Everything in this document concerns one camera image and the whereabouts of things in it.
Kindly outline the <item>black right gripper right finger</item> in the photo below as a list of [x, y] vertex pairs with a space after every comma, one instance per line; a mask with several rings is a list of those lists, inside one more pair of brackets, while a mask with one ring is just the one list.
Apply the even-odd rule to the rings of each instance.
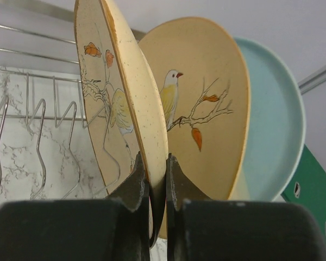
[[298, 204], [212, 200], [169, 155], [168, 260], [326, 260], [311, 213]]

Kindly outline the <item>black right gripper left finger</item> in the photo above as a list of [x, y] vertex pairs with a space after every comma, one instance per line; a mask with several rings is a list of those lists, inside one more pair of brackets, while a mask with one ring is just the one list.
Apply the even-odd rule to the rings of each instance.
[[149, 260], [149, 184], [142, 157], [105, 199], [0, 206], [0, 260]]

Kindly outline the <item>beige bird plate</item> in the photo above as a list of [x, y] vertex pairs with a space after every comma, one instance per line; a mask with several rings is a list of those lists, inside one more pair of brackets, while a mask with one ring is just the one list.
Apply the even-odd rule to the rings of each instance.
[[142, 158], [150, 185], [150, 243], [165, 207], [168, 140], [156, 81], [114, 1], [76, 1], [74, 35], [87, 128], [108, 194]]
[[205, 198], [227, 200], [245, 155], [250, 80], [233, 37], [217, 23], [183, 17], [150, 30], [139, 42], [162, 105], [176, 92], [167, 121], [169, 151]]

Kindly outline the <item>metal wire dish rack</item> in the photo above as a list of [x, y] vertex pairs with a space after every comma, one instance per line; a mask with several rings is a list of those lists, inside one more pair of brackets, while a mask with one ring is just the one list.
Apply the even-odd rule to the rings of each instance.
[[22, 5], [0, 1], [0, 206], [106, 197], [139, 148], [102, 2]]

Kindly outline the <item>blue and beige plate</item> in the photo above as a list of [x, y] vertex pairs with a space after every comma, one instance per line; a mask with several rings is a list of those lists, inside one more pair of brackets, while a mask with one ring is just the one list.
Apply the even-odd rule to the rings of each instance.
[[291, 181], [306, 135], [297, 81], [268, 47], [236, 37], [248, 68], [251, 108], [246, 152], [232, 200], [274, 201]]

